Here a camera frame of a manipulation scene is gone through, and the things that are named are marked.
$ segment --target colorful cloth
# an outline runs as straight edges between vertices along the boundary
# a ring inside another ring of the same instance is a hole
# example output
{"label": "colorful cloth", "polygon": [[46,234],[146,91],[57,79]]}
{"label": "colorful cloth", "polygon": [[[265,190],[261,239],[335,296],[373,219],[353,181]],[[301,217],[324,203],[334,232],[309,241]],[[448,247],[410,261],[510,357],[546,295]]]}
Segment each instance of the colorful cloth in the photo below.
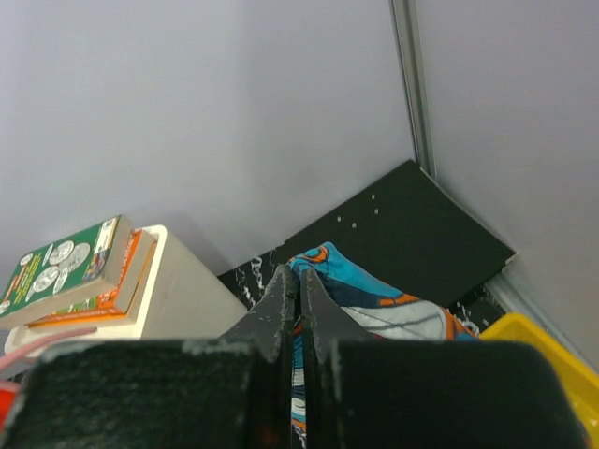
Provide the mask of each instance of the colorful cloth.
{"label": "colorful cloth", "polygon": [[[343,255],[330,242],[289,262],[297,281],[314,268],[327,293],[364,329],[391,340],[475,340],[446,309],[408,295],[374,278]],[[294,338],[291,423],[305,446],[306,403],[303,379],[301,324]]]}

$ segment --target white box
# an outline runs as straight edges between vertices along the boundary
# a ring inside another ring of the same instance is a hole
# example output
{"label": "white box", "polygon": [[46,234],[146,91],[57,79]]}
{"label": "white box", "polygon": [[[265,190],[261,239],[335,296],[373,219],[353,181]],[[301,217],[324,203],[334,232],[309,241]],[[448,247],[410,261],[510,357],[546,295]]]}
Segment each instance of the white box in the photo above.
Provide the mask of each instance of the white box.
{"label": "white box", "polygon": [[[247,312],[243,304],[164,226],[143,229],[156,238],[156,249],[137,322],[102,326],[96,333],[74,340],[216,338],[243,317]],[[16,327],[8,335],[5,353],[55,332]]]}

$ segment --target black foam pad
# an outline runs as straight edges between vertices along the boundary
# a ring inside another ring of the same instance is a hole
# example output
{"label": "black foam pad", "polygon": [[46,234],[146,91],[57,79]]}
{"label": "black foam pad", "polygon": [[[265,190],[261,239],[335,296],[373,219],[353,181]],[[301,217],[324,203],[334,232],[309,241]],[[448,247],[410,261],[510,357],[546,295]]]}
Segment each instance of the black foam pad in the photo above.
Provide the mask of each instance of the black foam pad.
{"label": "black foam pad", "polygon": [[587,447],[553,369],[532,346],[341,341],[328,377],[321,415],[334,419],[321,427],[322,447]]}
{"label": "black foam pad", "polygon": [[250,343],[85,345],[42,355],[7,418],[3,448],[254,447]]}

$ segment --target orange book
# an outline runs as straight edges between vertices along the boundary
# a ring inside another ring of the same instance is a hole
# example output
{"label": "orange book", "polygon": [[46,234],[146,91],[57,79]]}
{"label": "orange book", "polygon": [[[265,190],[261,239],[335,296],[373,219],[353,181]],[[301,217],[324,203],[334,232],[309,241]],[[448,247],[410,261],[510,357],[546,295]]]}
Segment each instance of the orange book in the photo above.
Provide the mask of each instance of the orange book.
{"label": "orange book", "polygon": [[147,282],[150,264],[152,263],[155,240],[145,231],[131,233],[119,286],[111,292],[56,311],[51,315],[29,323],[32,330],[47,331],[48,326],[70,326],[80,323],[95,323],[102,326],[126,325],[135,322],[139,311],[139,303]]}

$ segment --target yellow container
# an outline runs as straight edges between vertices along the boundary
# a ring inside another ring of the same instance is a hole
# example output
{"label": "yellow container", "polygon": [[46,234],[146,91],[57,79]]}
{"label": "yellow container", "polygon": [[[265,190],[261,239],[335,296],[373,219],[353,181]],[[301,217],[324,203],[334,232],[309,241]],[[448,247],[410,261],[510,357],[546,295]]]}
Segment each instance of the yellow container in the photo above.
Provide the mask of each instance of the yellow container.
{"label": "yellow container", "polygon": [[506,314],[485,330],[480,338],[522,341],[540,351],[562,381],[572,408],[591,437],[592,446],[599,448],[599,377],[591,369],[520,313]]}

